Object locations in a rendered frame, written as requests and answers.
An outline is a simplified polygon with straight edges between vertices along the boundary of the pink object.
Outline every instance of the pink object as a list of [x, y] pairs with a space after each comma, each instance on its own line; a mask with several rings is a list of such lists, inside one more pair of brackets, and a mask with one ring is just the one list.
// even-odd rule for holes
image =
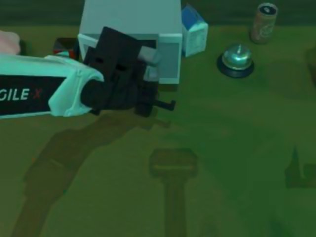
[[0, 31], [0, 53], [17, 55], [21, 51], [17, 33]]

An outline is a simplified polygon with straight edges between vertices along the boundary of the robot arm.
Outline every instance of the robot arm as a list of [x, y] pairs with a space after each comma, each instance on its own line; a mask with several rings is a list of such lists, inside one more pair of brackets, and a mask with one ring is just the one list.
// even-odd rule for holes
[[149, 116], [157, 101], [158, 74], [148, 67], [160, 61], [156, 50], [105, 27], [84, 63], [60, 56], [0, 55], [0, 119], [51, 114], [76, 116], [101, 110], [130, 109]]

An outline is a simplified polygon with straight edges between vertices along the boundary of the white box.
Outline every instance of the white box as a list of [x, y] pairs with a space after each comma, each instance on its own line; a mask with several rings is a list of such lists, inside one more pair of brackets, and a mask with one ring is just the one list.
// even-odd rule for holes
[[161, 84], [179, 84], [182, 22], [180, 0], [85, 0], [78, 41], [85, 58], [104, 26], [146, 40], [159, 50]]
[[181, 17], [183, 55], [188, 57], [204, 52], [206, 50], [208, 24], [190, 5], [182, 9]]

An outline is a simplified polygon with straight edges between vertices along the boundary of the silver bell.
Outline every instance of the silver bell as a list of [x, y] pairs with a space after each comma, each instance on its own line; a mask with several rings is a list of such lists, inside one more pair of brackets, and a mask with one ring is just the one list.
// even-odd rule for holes
[[243, 44], [233, 44], [218, 58], [217, 66], [223, 74], [229, 77], [246, 77], [254, 70], [252, 53]]

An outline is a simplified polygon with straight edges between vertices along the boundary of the dark background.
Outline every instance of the dark background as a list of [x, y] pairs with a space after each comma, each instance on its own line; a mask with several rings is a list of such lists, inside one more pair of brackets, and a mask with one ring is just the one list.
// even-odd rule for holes
[[[261, 0], [182, 0], [209, 24], [251, 24]], [[272, 0], [279, 7], [279, 25], [316, 24], [315, 0]], [[84, 0], [1, 0], [2, 26], [79, 25]]]

